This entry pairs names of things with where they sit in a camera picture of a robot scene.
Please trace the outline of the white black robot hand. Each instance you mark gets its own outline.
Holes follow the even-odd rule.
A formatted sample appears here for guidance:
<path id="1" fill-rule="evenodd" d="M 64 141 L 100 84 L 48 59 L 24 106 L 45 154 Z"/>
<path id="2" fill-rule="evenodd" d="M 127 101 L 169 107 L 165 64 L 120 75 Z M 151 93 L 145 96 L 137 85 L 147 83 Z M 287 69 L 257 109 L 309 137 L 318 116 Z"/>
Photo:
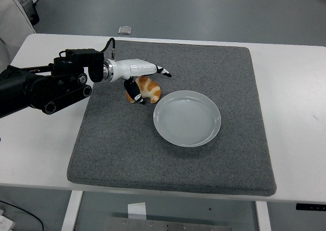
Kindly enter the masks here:
<path id="1" fill-rule="evenodd" d="M 161 97 L 161 89 L 157 82 L 149 78 L 150 75 L 158 73 L 171 77 L 165 68 L 150 62 L 131 59 L 115 62 L 107 60 L 108 76 L 110 82 L 119 78 L 124 79 L 127 100 L 131 103 L 144 104 L 145 98 L 150 99 L 150 103 L 156 103 Z"/>

